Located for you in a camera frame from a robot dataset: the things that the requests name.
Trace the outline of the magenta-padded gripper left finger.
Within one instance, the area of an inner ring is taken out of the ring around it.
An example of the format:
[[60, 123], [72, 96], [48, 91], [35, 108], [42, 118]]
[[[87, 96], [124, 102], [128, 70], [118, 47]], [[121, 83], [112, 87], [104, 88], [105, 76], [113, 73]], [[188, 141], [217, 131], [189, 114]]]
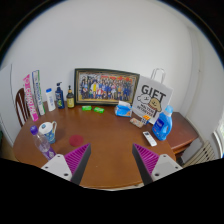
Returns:
[[57, 154], [42, 169], [79, 185], [90, 155], [91, 145], [86, 144], [66, 155]]

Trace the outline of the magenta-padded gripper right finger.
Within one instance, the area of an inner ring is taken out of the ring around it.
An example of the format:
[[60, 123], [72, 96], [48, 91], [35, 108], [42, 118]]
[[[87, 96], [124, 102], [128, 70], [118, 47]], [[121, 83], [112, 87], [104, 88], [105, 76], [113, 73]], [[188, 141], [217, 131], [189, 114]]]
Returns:
[[167, 154], [158, 155], [138, 144], [132, 146], [132, 154], [144, 185], [148, 185], [182, 169]]

